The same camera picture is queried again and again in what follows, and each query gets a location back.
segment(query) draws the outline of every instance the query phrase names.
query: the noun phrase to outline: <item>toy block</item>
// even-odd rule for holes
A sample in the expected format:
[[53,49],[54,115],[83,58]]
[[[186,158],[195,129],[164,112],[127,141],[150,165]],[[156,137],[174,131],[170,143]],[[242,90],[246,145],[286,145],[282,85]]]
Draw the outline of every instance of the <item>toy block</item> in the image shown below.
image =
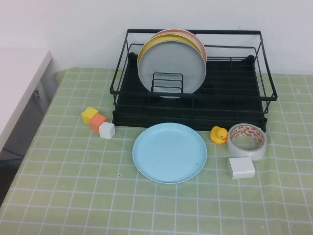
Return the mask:
[[105,139],[111,139],[115,135],[115,126],[109,122],[103,122],[99,126],[100,137]]
[[82,113],[82,118],[83,118],[83,122],[87,125],[89,125],[89,120],[96,114],[98,114],[99,111],[92,108],[92,107],[88,107],[86,108],[85,111],[83,111]]
[[95,114],[89,120],[90,129],[99,133],[99,126],[106,121],[107,121],[107,118],[105,116],[102,116],[101,114]]

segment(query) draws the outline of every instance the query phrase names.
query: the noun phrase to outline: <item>white cube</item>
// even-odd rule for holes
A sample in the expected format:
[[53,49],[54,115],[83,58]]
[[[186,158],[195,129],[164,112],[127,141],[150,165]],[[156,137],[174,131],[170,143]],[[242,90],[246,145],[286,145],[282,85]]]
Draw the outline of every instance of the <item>white cube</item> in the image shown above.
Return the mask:
[[99,132],[100,132],[100,137],[105,138],[105,139],[112,139],[112,137],[115,135],[115,126],[112,123],[103,122],[99,126]]
[[252,178],[255,174],[250,157],[229,158],[228,169],[232,179]]

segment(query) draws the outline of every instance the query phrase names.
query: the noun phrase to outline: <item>gray plate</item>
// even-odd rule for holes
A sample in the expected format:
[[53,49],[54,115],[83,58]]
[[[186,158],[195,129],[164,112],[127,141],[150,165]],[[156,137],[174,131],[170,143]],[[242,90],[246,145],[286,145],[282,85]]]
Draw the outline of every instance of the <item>gray plate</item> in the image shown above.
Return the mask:
[[[149,91],[155,72],[183,74],[183,92],[191,94],[203,83],[206,66],[201,54],[192,46],[180,41],[165,41],[150,47],[142,55],[138,65],[140,81]],[[155,81],[154,92],[181,92],[178,88],[169,88],[181,88],[180,75],[156,74],[155,79],[171,79],[171,81]]]

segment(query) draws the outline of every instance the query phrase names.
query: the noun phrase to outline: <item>black dish rack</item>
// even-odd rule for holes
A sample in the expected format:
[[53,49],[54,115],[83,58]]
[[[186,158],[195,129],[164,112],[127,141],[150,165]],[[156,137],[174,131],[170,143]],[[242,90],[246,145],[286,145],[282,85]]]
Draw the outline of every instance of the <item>black dish rack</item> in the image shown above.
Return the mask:
[[[206,76],[193,94],[155,92],[155,73],[148,91],[138,76],[137,57],[143,44],[160,29],[128,29],[110,87],[119,126],[150,127],[176,122],[195,130],[214,126],[229,129],[250,123],[266,131],[265,114],[277,92],[268,68],[260,31],[189,30],[203,42],[207,52]],[[169,81],[183,74],[168,73]]]

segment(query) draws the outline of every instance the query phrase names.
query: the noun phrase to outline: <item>grid pattern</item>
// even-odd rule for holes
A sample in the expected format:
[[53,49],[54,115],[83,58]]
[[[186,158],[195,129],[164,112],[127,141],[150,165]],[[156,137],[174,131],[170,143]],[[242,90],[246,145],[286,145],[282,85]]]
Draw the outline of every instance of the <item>grid pattern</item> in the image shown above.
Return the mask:
[[279,98],[269,106],[268,148],[254,178],[231,180],[227,146],[199,132],[207,162],[178,185],[137,171],[132,147],[143,128],[116,127],[105,140],[83,124],[88,106],[111,121],[112,77],[93,68],[58,74],[59,89],[0,208],[0,234],[313,234],[313,76],[273,76]]

